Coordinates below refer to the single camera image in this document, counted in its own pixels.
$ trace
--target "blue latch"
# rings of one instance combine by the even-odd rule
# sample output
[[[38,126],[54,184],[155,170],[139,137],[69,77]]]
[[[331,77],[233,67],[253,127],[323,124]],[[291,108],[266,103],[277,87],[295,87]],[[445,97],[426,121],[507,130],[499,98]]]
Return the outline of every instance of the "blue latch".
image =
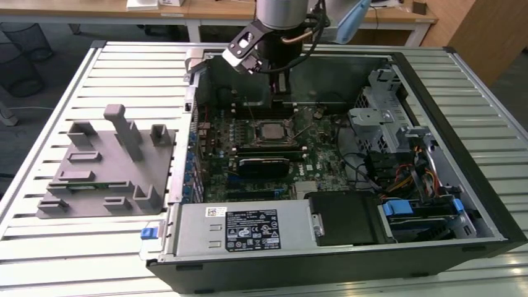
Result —
[[[389,215],[411,215],[410,203],[406,200],[389,200],[382,205],[385,216]]]
[[[142,240],[157,239],[157,227],[142,228],[141,239]]]
[[[462,202],[459,201],[458,198],[453,199],[453,205],[454,205],[454,208],[455,208],[457,212],[462,212],[463,211],[463,204],[462,204]]]

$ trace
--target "metal slatted table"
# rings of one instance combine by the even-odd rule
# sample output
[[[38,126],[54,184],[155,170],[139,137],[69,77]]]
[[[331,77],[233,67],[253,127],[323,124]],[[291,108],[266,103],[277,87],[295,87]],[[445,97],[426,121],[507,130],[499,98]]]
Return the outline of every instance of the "metal slatted table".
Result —
[[[126,107],[138,129],[182,120],[185,51],[218,44],[107,42],[90,48],[0,203],[1,296],[177,296],[137,256],[138,232],[165,214],[39,220],[37,202],[66,146],[71,120],[113,129],[106,104]],[[528,228],[528,137],[457,54],[435,48],[319,46],[319,50],[401,51],[522,229]],[[411,106],[419,120],[418,108]],[[526,296],[528,246],[471,260],[431,277],[337,283],[222,296]]]

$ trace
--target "gray carpet floor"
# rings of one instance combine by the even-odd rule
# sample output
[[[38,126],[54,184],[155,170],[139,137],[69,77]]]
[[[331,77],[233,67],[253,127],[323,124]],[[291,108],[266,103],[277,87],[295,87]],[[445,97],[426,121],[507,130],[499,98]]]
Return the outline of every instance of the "gray carpet floor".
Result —
[[[43,77],[45,89],[26,98],[13,98],[0,88],[0,99],[7,107],[53,107],[67,87],[74,71],[82,61],[93,40],[111,41],[174,41],[167,36],[146,36],[134,25],[82,25],[82,34],[73,35],[65,24],[41,24],[54,56],[37,63],[37,71]],[[203,41],[223,41],[215,32]],[[6,42],[0,33],[0,42]],[[515,119],[528,128],[528,54],[519,54],[510,68],[491,86],[491,91]],[[47,120],[49,110],[13,110],[19,119],[15,127],[0,124],[0,173],[14,174],[31,148],[37,135]],[[5,192],[10,180],[0,178],[0,194]]]

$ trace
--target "warning label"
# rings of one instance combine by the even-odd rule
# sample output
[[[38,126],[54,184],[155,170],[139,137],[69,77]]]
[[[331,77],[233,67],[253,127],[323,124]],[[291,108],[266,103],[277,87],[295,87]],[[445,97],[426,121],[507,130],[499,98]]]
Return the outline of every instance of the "warning label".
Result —
[[[226,212],[225,226],[227,252],[279,249],[275,209]]]

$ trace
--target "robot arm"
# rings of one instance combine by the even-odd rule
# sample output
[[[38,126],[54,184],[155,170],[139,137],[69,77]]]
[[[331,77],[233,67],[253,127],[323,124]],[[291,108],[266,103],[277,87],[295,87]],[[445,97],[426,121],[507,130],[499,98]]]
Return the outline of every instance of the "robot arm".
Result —
[[[338,43],[345,43],[355,33],[369,4],[370,0],[359,0],[338,22]],[[255,20],[221,54],[239,73],[278,74],[307,59],[330,23],[325,0],[317,0],[309,14],[306,10],[307,0],[255,0]],[[314,35],[311,47],[299,56],[302,40],[310,35]]]

